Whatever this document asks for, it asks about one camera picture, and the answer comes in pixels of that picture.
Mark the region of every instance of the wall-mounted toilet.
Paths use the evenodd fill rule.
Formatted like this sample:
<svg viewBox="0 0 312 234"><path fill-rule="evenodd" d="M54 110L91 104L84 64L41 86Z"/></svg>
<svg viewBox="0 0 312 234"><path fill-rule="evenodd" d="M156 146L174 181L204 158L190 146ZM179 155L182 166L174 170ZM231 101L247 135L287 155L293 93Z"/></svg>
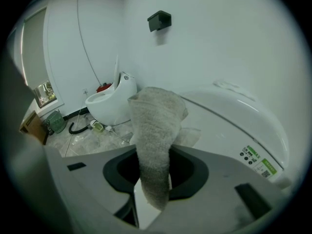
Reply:
<svg viewBox="0 0 312 234"><path fill-rule="evenodd" d="M88 97L86 105L97 121L105 126L114 126L130 120L128 98L136 93L135 78L116 69L112 86Z"/></svg>

